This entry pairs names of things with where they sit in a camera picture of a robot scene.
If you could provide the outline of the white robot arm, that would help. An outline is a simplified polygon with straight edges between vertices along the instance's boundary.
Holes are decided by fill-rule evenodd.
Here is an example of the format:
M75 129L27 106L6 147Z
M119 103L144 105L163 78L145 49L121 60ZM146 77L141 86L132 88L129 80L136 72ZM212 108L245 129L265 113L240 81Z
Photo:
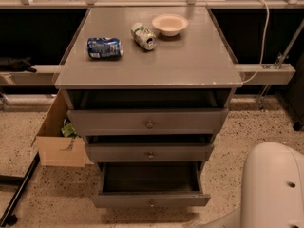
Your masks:
M240 207L187 228L304 228L304 155L277 142L255 146L243 166Z

